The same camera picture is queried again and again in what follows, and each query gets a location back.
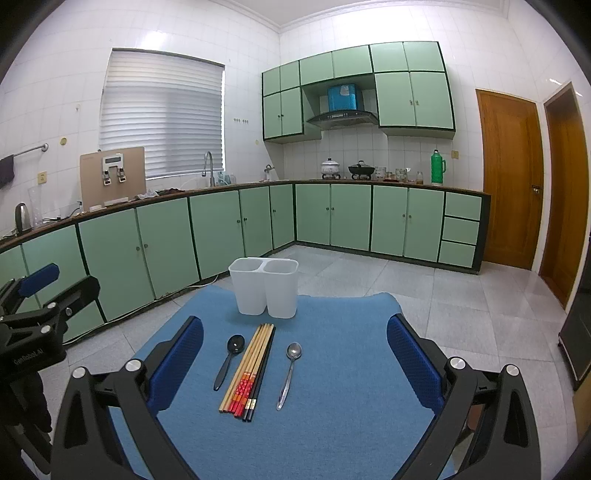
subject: lower cabinet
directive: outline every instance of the lower cabinet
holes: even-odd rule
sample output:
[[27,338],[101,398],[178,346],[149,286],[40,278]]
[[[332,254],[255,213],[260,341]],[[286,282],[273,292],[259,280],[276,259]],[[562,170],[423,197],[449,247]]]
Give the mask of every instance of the lower cabinet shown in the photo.
[[[74,225],[29,240],[22,245],[22,250],[29,272],[33,273],[50,263],[55,263],[60,269],[59,278],[37,293],[41,304],[86,276]],[[67,324],[65,342],[102,325],[103,317],[96,302],[93,302],[69,319]]]
[[107,321],[154,301],[135,210],[81,222],[80,237]]
[[189,205],[201,278],[225,272],[244,256],[238,191],[196,195]]
[[273,250],[269,187],[240,190],[242,233],[247,257],[260,257]]
[[369,250],[371,185],[330,186],[330,244]]
[[293,185],[271,185],[271,226],[273,248],[282,247],[294,240],[294,194]]
[[408,188],[374,186],[371,251],[402,256]]
[[295,199],[297,239],[330,245],[330,185],[296,184]]
[[137,215],[156,298],[198,282],[187,199],[145,205]]
[[[2,288],[9,280],[16,280],[26,276],[27,268],[25,266],[20,246],[13,247],[0,254],[0,288]],[[37,310],[38,308],[39,304],[37,303],[37,298],[36,296],[32,296],[22,302],[18,309],[18,313],[30,312],[31,310]]]
[[408,218],[404,256],[437,261],[443,220],[441,190],[408,189]]

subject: green thermos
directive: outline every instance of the green thermos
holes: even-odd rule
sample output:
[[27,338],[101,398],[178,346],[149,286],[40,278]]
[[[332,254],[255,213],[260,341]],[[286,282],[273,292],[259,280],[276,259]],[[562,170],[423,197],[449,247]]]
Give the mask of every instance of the green thermos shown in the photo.
[[443,174],[445,171],[445,160],[443,160],[439,151],[434,150],[433,155],[431,155],[431,183],[435,185],[443,185]]

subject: green kitchen cabinet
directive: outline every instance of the green kitchen cabinet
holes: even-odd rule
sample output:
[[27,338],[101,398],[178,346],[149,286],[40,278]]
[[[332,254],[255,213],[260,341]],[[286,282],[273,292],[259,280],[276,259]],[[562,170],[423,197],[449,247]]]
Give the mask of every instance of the green kitchen cabinet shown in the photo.
[[247,257],[260,257],[273,250],[269,187],[240,190],[242,233]]
[[292,185],[271,185],[271,225],[273,248],[293,242],[294,236],[294,198]]
[[137,215],[156,298],[198,282],[187,199],[145,205]]
[[332,65],[332,52],[325,52],[300,60],[300,80],[302,85],[322,82],[335,78]]
[[372,73],[368,45],[333,50],[332,57],[336,79]]
[[443,235],[441,238],[452,242],[476,245],[479,227],[480,224],[472,220],[445,217],[443,219]]
[[330,186],[330,244],[369,250],[371,185]]
[[263,97],[263,128],[265,138],[281,136],[281,94],[274,93]]
[[279,67],[281,90],[300,86],[300,61],[292,61]]
[[408,71],[404,46],[401,41],[376,43],[370,45],[374,72],[405,72]]
[[99,301],[107,321],[154,301],[135,210],[79,225],[88,270],[99,280]]
[[330,185],[296,184],[295,199],[297,239],[330,245]]
[[[20,245],[18,247],[12,247],[10,250],[6,250],[0,254],[0,288],[2,288],[9,280],[17,280],[26,277],[27,275],[27,267],[25,266],[25,260]],[[22,302],[18,309],[18,313],[30,312],[31,310],[37,310],[38,308],[39,304],[37,303],[37,297],[32,296]]]
[[416,125],[413,90],[408,72],[377,73],[375,89],[381,127]]
[[[60,269],[59,278],[37,293],[41,304],[48,302],[86,276],[74,225],[29,240],[22,245],[22,250],[30,272],[37,271],[50,263],[54,263]],[[67,324],[68,330],[64,334],[65,342],[102,325],[103,317],[96,302],[92,302],[70,318]]]
[[481,205],[482,199],[475,195],[447,192],[445,196],[446,215],[480,220]]
[[404,256],[437,261],[443,221],[443,196],[440,190],[408,189],[408,215]]
[[303,133],[301,90],[297,87],[281,92],[281,135],[300,133]]
[[410,83],[417,127],[453,129],[452,98],[446,74],[411,72]]
[[280,67],[262,73],[262,94],[270,95],[281,90]]
[[443,241],[441,242],[441,250],[439,252],[439,263],[470,268],[472,267],[472,262],[474,262],[475,250],[476,247],[473,245]]
[[371,251],[402,256],[408,189],[374,186]]
[[227,271],[244,257],[238,191],[195,195],[189,205],[201,277]]
[[408,69],[411,72],[443,72],[443,58],[439,44],[435,41],[406,41],[404,42]]

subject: window blind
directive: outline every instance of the window blind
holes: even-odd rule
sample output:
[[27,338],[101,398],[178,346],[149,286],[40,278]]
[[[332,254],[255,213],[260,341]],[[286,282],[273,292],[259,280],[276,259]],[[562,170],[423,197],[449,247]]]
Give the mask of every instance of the window blind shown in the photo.
[[223,67],[144,51],[114,50],[100,110],[101,150],[145,148],[146,178],[223,170]]

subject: wooden door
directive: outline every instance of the wooden door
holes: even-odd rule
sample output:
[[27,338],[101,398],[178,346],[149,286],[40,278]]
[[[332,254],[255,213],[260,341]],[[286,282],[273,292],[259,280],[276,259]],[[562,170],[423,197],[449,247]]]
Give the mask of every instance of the wooden door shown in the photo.
[[531,269],[540,231],[544,180],[535,103],[477,90],[484,148],[484,191],[491,213],[484,260]]
[[587,146],[572,85],[550,99],[545,109],[550,132],[552,194],[540,276],[565,306],[579,270],[587,228]]

